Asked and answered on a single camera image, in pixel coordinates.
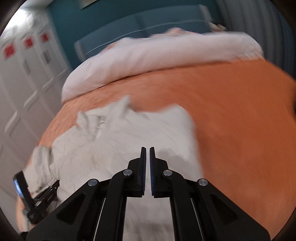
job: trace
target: crumpled white fabric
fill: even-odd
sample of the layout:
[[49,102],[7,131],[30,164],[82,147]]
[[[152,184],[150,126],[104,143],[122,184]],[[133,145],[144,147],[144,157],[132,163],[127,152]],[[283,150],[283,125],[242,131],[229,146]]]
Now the crumpled white fabric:
[[263,58],[261,46],[236,32],[124,38],[78,66],[62,89],[62,102],[127,76],[210,62]]
[[36,147],[24,170],[29,191],[60,180],[57,196],[65,201],[89,179],[112,178],[147,148],[146,191],[128,198],[124,240],[173,240],[169,200],[151,196],[149,148],[185,178],[202,178],[195,127],[187,112],[173,105],[159,113],[135,112],[128,96],[104,108],[80,112],[77,126],[58,137],[51,148]]

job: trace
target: orange blanket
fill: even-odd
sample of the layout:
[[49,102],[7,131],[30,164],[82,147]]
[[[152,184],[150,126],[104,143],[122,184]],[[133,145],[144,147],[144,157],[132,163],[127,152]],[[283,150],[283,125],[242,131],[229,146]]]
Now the orange blanket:
[[264,60],[207,64],[129,77],[67,102],[41,145],[87,111],[131,96],[132,107],[157,111],[177,103],[196,123],[205,177],[273,238],[296,205],[294,80]]

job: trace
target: red label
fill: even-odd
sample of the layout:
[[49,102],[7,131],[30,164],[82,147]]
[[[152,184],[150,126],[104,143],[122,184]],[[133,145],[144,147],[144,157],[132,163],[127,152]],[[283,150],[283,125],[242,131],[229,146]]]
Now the red label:
[[34,42],[33,42],[33,39],[32,39],[31,36],[25,38],[25,40],[24,40],[24,45],[25,45],[25,48],[26,48],[26,49],[29,49],[29,48],[31,48],[31,47],[34,46]]
[[42,42],[47,42],[49,40],[48,33],[41,34],[41,40]]
[[13,56],[14,54],[15,54],[15,45],[14,45],[14,43],[10,43],[4,48],[4,56],[6,59],[8,59],[9,57]]

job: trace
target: silver bolt head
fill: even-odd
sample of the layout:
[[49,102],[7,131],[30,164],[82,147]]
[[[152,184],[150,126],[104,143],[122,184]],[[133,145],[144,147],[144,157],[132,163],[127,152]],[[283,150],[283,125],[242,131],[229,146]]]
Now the silver bolt head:
[[206,179],[199,179],[198,184],[201,186],[206,186],[208,184],[208,181]]
[[163,171],[163,174],[164,174],[165,176],[171,176],[171,175],[173,174],[173,172],[172,172],[171,170],[164,170],[164,171]]
[[98,181],[96,179],[90,179],[88,181],[88,185],[90,185],[90,186],[95,186],[95,185],[97,185],[97,183],[98,183]]
[[133,171],[130,170],[130,169],[126,169],[126,170],[123,171],[123,174],[124,174],[125,176],[130,176],[132,173],[133,173]]

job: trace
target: white towel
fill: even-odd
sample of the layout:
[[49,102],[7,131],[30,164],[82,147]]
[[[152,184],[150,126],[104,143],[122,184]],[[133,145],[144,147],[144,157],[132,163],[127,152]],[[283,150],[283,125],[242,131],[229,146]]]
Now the white towel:
[[[135,112],[130,99],[78,114],[77,126],[58,137],[51,148],[36,147],[32,164],[24,170],[31,192],[60,180],[58,198],[65,201],[89,179],[99,181],[127,168],[141,147],[155,147],[156,157],[185,178],[198,180],[202,170],[194,137],[194,123],[174,105],[160,113]],[[124,240],[173,240],[169,201],[151,196],[149,168],[146,192],[128,198]]]

